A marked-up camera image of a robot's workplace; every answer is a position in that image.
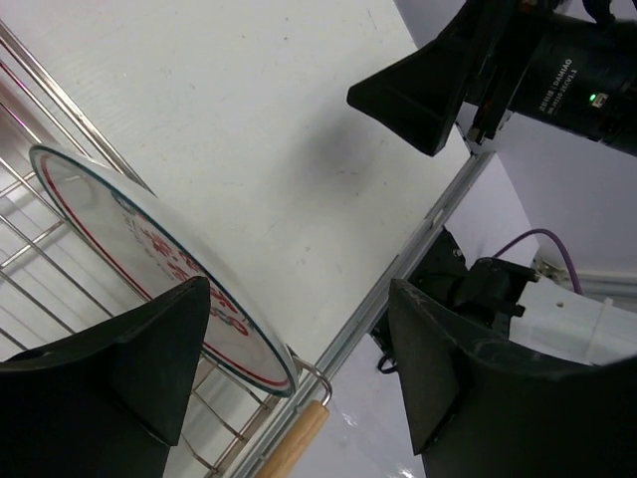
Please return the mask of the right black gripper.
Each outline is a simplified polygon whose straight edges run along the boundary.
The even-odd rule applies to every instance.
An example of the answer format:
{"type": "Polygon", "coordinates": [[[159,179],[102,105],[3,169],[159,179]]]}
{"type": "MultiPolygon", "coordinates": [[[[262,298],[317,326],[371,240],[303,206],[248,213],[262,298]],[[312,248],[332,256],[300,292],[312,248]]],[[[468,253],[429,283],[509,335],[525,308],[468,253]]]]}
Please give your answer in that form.
{"type": "Polygon", "coordinates": [[[350,87],[346,101],[428,156],[464,102],[476,108],[467,138],[481,144],[495,137],[541,30],[540,1],[467,1],[434,40],[350,87]]]}

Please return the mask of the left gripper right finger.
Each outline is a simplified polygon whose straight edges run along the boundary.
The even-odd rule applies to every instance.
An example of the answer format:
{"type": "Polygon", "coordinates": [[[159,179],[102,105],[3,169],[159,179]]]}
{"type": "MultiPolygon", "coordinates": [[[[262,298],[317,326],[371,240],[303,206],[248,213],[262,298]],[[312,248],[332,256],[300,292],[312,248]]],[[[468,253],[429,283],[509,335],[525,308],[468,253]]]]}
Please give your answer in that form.
{"type": "Polygon", "coordinates": [[[429,477],[632,477],[636,361],[585,365],[511,342],[404,280],[389,326],[429,477]]]}

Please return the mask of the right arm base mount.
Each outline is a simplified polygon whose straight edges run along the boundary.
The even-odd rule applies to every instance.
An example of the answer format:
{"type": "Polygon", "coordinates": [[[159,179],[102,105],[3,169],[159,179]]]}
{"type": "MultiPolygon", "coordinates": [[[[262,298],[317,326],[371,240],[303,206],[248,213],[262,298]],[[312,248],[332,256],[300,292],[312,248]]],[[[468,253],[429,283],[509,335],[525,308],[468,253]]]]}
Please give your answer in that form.
{"type": "Polygon", "coordinates": [[[511,320],[521,317],[522,293],[535,272],[499,257],[482,257],[469,266],[448,229],[443,229],[407,282],[447,310],[499,336],[510,334],[511,320]]]}

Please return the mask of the plain white plate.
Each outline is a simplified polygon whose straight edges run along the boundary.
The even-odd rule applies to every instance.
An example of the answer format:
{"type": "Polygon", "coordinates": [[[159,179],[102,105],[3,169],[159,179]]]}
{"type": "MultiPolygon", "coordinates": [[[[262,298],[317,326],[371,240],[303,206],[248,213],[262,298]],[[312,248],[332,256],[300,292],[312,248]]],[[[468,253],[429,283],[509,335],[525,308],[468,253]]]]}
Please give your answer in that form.
{"type": "Polygon", "coordinates": [[[296,392],[299,379],[287,345],[195,227],[139,184],[83,155],[36,144],[29,158],[62,214],[144,298],[195,276],[208,281],[206,355],[267,393],[296,392]]]}

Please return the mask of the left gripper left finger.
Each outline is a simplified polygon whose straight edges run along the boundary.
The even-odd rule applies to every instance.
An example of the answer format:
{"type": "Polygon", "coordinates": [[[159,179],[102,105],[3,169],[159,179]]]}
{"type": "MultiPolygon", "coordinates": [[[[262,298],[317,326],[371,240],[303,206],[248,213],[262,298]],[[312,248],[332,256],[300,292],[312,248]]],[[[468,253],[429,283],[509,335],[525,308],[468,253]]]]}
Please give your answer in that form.
{"type": "Polygon", "coordinates": [[[208,323],[195,277],[1,364],[4,477],[160,477],[208,323]]]}

